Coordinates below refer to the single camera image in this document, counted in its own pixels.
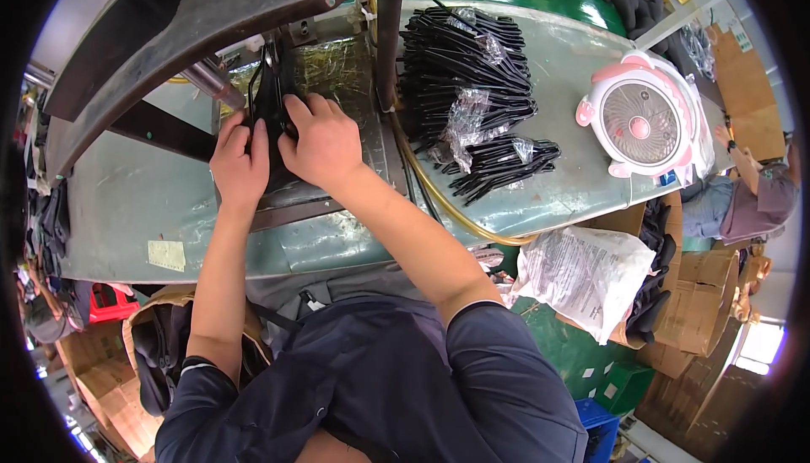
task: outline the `navy blue shirt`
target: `navy blue shirt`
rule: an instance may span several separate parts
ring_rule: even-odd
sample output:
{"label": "navy blue shirt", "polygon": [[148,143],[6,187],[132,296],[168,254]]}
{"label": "navy blue shirt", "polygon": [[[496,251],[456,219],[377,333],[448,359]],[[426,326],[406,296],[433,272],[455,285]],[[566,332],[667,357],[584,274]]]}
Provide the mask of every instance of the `navy blue shirt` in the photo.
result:
{"label": "navy blue shirt", "polygon": [[371,461],[582,461],[573,400],[518,314],[468,306],[443,358],[410,303],[429,306],[375,297],[320,309],[241,393],[190,357],[157,461],[292,463],[318,428]]}

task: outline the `jeans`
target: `jeans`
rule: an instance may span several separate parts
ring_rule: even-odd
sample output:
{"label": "jeans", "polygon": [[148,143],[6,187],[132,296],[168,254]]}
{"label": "jeans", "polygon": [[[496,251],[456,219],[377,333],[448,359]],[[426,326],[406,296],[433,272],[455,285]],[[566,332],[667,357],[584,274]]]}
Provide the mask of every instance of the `jeans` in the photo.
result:
{"label": "jeans", "polygon": [[683,205],[683,235],[720,238],[720,225],[732,206],[734,183],[727,176],[714,175],[680,190]]}

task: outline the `fan grille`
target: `fan grille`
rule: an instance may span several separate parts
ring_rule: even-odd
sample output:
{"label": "fan grille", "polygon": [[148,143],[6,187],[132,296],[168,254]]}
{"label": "fan grille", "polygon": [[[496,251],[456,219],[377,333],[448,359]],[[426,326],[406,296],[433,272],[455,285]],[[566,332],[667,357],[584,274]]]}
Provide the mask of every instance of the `fan grille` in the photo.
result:
{"label": "fan grille", "polygon": [[[639,139],[630,132],[634,117],[650,124],[646,138]],[[669,160],[680,139],[680,124],[669,101],[654,87],[640,82],[622,83],[608,91],[602,124],[613,146],[636,164],[656,165]]]}

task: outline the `shirt sleeve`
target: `shirt sleeve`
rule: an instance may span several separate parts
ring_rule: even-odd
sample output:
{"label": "shirt sleeve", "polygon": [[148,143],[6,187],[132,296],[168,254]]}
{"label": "shirt sleeve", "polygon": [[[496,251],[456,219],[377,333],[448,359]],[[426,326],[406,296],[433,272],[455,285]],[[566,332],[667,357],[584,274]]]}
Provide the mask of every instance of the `shirt sleeve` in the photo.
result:
{"label": "shirt sleeve", "polygon": [[236,448],[224,419],[238,396],[233,382],[213,363],[187,357],[155,437],[157,463],[232,461]]}
{"label": "shirt sleeve", "polygon": [[570,393],[520,315],[481,302],[447,328],[453,377],[503,461],[582,461],[588,440]]}
{"label": "shirt sleeve", "polygon": [[760,212],[790,213],[796,197],[796,188],[786,175],[767,179],[760,174],[756,185],[756,210]]}

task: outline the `metal rod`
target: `metal rod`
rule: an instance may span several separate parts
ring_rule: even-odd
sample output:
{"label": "metal rod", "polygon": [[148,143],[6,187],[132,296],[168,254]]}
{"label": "metal rod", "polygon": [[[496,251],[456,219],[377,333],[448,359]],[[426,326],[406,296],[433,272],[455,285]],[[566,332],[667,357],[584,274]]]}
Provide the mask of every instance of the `metal rod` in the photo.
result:
{"label": "metal rod", "polygon": [[54,75],[48,73],[45,69],[40,69],[37,66],[29,63],[23,73],[23,78],[31,83],[38,84],[40,87],[45,87],[51,90],[54,87]]}
{"label": "metal rod", "polygon": [[233,110],[245,107],[245,96],[234,87],[228,76],[210,60],[205,59],[180,73],[189,83],[214,99],[227,104]]}

